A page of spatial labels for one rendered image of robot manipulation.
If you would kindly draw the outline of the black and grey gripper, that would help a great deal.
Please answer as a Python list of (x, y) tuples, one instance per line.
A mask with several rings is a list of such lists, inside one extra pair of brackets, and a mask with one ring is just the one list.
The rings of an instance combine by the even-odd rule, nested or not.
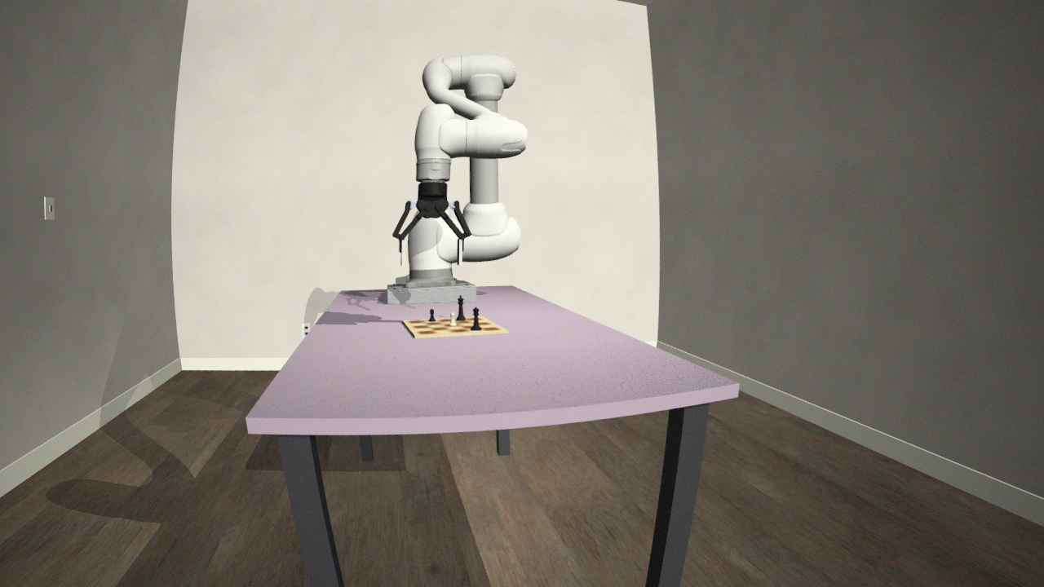
[[(460, 232), (458, 226), (452, 222), (450, 217), (446, 214), (446, 209), (449, 207), (449, 205), (451, 210), (454, 211), (456, 217), (458, 217), (458, 221), (460, 224), (460, 227), (462, 227), (462, 231), (465, 233)], [(421, 213), (418, 213), (412, 224), (408, 224), (408, 227), (405, 229), (405, 231), (402, 232), (403, 234), (401, 233), (402, 235), (399, 234), (399, 231), (401, 231), (403, 224), (405, 224), (409, 211), (413, 210), (414, 206)], [(407, 203), (405, 203), (405, 211), (402, 214), (400, 221), (396, 225), (394, 235), (392, 235), (396, 239), (399, 239), (399, 251), (401, 253), (401, 266), (405, 267), (405, 237), (411, 230), (414, 229), (416, 224), (420, 222), (420, 219), (422, 217), (425, 218), (441, 217), (441, 219), (443, 219), (446, 224), (448, 224), (450, 229), (454, 231), (455, 235), (458, 237), (458, 265), (462, 265), (462, 250), (465, 250), (465, 238), (468, 236), (472, 236), (472, 233), (470, 232), (469, 227), (467, 227), (467, 224), (465, 222), (465, 217), (462, 217), (462, 212), (460, 212), (459, 201), (448, 203), (447, 183), (419, 183), (417, 203), (411, 203), (411, 201), (407, 201)]]

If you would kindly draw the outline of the chessboard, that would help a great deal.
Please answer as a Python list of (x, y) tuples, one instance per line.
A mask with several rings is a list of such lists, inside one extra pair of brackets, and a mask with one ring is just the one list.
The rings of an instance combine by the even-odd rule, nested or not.
[(457, 316), (454, 316), (454, 322), (458, 326), (449, 326), (451, 316), (448, 319), (436, 319), (436, 322), (428, 322), (428, 320), (403, 320), (403, 324), (413, 334), (414, 338), (469, 337), (469, 335), (508, 333), (507, 329), (491, 322), (487, 316), (478, 316), (482, 329), (480, 331), (471, 330), (474, 316), (466, 316), (466, 320), (462, 320), (462, 322), (456, 319)]

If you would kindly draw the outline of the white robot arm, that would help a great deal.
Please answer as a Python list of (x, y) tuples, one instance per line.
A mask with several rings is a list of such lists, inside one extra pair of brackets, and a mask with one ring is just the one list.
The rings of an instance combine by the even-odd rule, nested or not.
[[(527, 143), (524, 124), (498, 114), (498, 100), (512, 83), (515, 65), (498, 55), (434, 57), (422, 71), (422, 86), (434, 104), (418, 117), (416, 181), (446, 183), (451, 157), (470, 157), (470, 203), (462, 217), (472, 236), (465, 238), (462, 263), (499, 260), (520, 246), (520, 226), (498, 199), (498, 159), (524, 152)], [(465, 90), (466, 98), (453, 90)], [(455, 113), (469, 120), (455, 119)], [(409, 275), (397, 277), (396, 284), (456, 285), (452, 263), (457, 262), (454, 231), (441, 217), (422, 217), (408, 233)]]

